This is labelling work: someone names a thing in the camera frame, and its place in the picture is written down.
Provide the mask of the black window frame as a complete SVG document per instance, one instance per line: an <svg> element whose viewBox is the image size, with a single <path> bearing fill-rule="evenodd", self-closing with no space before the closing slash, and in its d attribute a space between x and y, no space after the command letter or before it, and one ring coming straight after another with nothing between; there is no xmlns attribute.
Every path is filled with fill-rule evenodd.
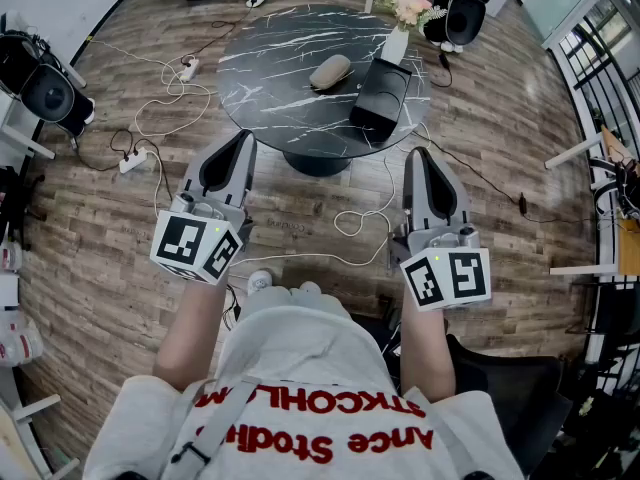
<svg viewBox="0 0 640 480"><path fill-rule="evenodd" d="M598 0L558 47L594 127L632 149L640 140L640 32L624 10L628 2Z"/></svg>

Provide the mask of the clear bottle red label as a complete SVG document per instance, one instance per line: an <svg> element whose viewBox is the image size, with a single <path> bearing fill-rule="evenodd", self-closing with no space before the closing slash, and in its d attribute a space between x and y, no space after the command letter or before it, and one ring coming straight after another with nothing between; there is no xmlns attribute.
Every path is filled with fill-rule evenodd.
<svg viewBox="0 0 640 480"><path fill-rule="evenodd" d="M17 367L42 356L35 322L20 310L0 312L0 367Z"/></svg>

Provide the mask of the person's left forearm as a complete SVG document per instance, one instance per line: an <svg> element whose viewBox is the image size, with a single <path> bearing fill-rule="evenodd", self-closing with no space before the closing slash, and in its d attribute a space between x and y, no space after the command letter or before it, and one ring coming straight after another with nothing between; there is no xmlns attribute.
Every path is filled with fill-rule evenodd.
<svg viewBox="0 0 640 480"><path fill-rule="evenodd" d="M218 285L188 281L152 374L178 391L207 378L224 311L227 276Z"/></svg>

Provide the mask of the pastel flower bouquet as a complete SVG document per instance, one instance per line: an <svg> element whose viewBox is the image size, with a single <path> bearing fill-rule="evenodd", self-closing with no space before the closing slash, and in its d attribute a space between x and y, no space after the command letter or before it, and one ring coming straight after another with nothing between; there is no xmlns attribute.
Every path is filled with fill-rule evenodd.
<svg viewBox="0 0 640 480"><path fill-rule="evenodd" d="M448 11L429 0L374 0L378 7L391 13L401 31L422 30L435 20L444 18Z"/></svg>

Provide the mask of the white desk frame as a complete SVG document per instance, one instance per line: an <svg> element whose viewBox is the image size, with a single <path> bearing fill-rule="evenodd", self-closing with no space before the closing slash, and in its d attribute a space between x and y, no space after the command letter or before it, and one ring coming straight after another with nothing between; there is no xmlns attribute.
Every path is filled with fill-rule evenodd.
<svg viewBox="0 0 640 480"><path fill-rule="evenodd" d="M545 162L555 168L582 153L594 176L591 191L599 232L594 265L554 267L556 276L631 276L640 280L640 160L606 127Z"/></svg>

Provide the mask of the person's right forearm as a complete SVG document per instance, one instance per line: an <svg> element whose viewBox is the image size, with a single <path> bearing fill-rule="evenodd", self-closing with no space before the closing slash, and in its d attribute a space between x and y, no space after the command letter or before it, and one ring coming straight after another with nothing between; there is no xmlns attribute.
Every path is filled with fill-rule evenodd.
<svg viewBox="0 0 640 480"><path fill-rule="evenodd" d="M416 387L430 402L456 393L443 312L420 311L408 288L401 310L400 381L403 394Z"/></svg>

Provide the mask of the black metal rack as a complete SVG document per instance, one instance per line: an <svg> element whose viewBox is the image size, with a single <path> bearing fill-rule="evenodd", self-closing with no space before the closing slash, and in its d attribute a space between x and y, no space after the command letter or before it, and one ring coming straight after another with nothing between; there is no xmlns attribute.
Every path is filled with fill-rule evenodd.
<svg viewBox="0 0 640 480"><path fill-rule="evenodd" d="M594 306L585 353L589 392L577 409L572 427L596 468L618 460L618 448L640 428L640 165L632 158L611 162L591 158L589 165L603 173L596 183L594 202L598 236L614 235L612 264L589 267L594 276L584 285L594 290Z"/></svg>

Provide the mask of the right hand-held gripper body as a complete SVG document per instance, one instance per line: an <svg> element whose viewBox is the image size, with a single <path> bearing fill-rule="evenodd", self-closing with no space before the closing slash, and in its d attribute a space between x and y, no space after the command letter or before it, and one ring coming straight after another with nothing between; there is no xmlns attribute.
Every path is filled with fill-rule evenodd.
<svg viewBox="0 0 640 480"><path fill-rule="evenodd" d="M491 298L489 251L466 211L420 220L407 210L389 234L388 257L420 312Z"/></svg>

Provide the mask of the person's white printed shirt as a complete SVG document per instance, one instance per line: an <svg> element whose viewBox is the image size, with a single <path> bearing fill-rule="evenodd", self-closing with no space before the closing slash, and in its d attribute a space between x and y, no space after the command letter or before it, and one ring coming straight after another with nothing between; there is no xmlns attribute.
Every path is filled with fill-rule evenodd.
<svg viewBox="0 0 640 480"><path fill-rule="evenodd" d="M128 379L83 476L359 480L399 466L413 480L460 480L469 463L494 480L523 480L487 394L400 395L351 319L276 307L241 320L214 379L190 392Z"/></svg>

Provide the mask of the black rectangular box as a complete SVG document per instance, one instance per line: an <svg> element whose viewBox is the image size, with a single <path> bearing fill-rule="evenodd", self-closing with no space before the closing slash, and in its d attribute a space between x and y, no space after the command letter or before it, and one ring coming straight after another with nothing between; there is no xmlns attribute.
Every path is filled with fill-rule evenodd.
<svg viewBox="0 0 640 480"><path fill-rule="evenodd" d="M349 116L367 142L385 142L393 134L410 80L411 72L399 65L380 58L371 62Z"/></svg>

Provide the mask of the white vase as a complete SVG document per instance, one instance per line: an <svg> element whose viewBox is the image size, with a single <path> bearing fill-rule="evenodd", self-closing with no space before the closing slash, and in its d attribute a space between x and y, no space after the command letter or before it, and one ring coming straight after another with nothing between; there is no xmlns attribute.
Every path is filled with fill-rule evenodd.
<svg viewBox="0 0 640 480"><path fill-rule="evenodd" d="M399 65L404 58L409 42L409 31L396 25L389 33L383 45L380 58Z"/></svg>

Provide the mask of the person's white shoe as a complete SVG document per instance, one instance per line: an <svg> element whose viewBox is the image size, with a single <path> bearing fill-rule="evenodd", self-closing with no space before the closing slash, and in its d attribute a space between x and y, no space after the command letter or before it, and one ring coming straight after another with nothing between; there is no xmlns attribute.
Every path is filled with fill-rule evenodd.
<svg viewBox="0 0 640 480"><path fill-rule="evenodd" d="M251 296L260 290L273 285L272 275L267 270L257 270L253 272L247 281L247 295Z"/></svg>

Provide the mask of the black table pedestal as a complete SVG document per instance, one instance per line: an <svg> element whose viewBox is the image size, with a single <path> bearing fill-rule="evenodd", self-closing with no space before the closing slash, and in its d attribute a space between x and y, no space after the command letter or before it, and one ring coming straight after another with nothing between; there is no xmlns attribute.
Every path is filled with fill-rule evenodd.
<svg viewBox="0 0 640 480"><path fill-rule="evenodd" d="M284 152L287 163L298 172L312 177L329 177L344 171L352 162L348 158L321 158Z"/></svg>

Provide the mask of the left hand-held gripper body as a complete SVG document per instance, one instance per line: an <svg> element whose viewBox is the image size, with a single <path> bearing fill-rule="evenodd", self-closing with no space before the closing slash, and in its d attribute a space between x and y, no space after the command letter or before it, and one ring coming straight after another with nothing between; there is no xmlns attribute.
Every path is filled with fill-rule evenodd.
<svg viewBox="0 0 640 480"><path fill-rule="evenodd" d="M182 279L217 285L251 226L245 209L183 191L159 212L150 259Z"/></svg>

